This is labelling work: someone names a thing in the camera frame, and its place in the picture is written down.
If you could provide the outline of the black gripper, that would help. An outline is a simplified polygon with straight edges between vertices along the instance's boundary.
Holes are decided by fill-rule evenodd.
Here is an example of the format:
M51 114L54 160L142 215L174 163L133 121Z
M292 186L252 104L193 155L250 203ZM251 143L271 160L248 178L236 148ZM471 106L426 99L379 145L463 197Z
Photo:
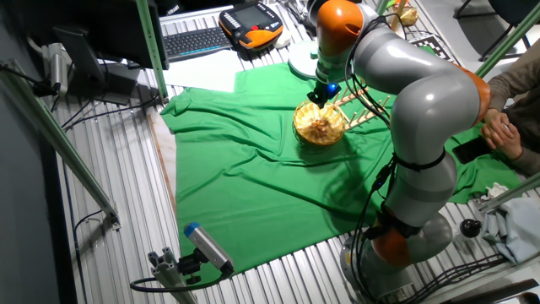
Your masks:
M331 83L324 84L320 81L316 81L315 88L307 94L308 99L315 103L318 108L327 108L328 101L335 97L341 91L339 84Z

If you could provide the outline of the hand with brown sleeve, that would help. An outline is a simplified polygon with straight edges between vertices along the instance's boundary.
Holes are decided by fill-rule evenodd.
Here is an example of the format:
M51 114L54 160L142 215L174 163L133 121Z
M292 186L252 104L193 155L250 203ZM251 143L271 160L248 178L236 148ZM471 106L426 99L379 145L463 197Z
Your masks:
M501 152L509 160L517 160L522 156L521 136L513 124L501 124L499 131L483 125L481 133L491 149Z
M513 138L514 135L511 132L509 125L510 121L506 114L501 113L499 110L489 108L485 117L484 123L489 126L491 130L497 133L499 136L505 135L508 138Z

